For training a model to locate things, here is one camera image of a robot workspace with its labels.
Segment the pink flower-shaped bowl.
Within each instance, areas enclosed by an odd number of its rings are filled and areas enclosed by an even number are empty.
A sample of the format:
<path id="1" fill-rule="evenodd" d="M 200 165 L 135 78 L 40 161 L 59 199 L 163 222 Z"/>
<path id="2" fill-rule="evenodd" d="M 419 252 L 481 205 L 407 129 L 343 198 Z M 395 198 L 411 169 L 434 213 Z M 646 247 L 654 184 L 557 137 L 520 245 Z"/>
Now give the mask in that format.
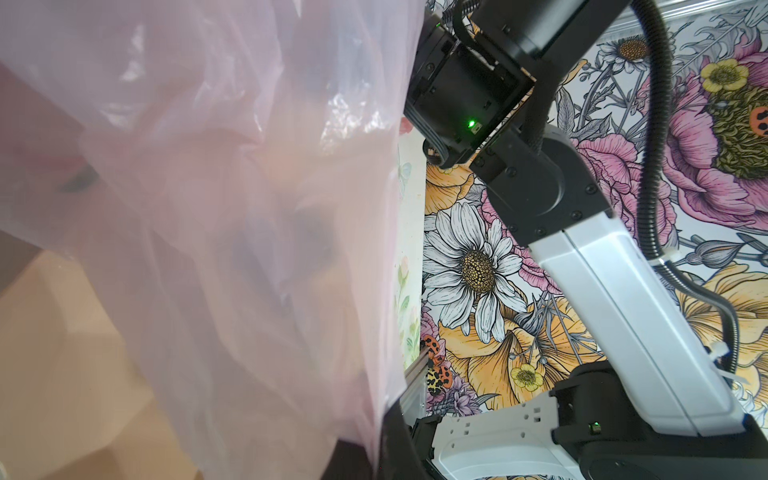
<path id="1" fill-rule="evenodd" d="M 1 238 L 1 475 L 196 479 L 74 261 Z"/>

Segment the pink plastic bag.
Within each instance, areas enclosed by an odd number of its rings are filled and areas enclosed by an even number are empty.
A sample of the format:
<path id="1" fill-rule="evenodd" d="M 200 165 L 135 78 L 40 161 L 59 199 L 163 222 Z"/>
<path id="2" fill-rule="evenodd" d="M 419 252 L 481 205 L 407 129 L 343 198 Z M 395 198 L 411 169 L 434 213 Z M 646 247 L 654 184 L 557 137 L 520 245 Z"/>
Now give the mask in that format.
<path id="1" fill-rule="evenodd" d="M 82 263 L 208 479 L 378 464 L 423 9 L 1 5 L 1 227 Z"/>

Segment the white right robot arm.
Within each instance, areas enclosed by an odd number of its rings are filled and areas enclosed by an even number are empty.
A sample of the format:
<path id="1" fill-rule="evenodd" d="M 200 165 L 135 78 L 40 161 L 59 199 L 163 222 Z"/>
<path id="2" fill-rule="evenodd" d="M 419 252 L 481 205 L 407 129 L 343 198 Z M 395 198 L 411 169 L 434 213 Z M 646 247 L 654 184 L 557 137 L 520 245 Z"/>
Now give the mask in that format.
<path id="1" fill-rule="evenodd" d="M 628 229 L 547 124 L 561 79 L 624 9 L 648 45 L 648 130 Z M 510 236 L 557 283 L 605 359 L 520 405 L 417 421 L 429 479 L 763 479 L 767 440 L 730 388 L 738 317 L 669 262 L 657 228 L 671 51 L 652 1 L 482 1 L 471 34 L 427 13 L 405 114 L 442 167 L 468 163 Z"/>

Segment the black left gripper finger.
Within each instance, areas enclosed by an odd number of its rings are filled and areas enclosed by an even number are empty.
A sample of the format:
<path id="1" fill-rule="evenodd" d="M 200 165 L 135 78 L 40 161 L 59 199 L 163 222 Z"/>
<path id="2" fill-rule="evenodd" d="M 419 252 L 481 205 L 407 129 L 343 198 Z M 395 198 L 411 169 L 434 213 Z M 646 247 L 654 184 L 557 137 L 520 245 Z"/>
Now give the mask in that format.
<path id="1" fill-rule="evenodd" d="M 421 460 L 404 420 L 400 403 L 384 416 L 378 464 L 374 466 L 366 450 L 357 444 L 339 440 L 322 480 L 427 479 Z"/>

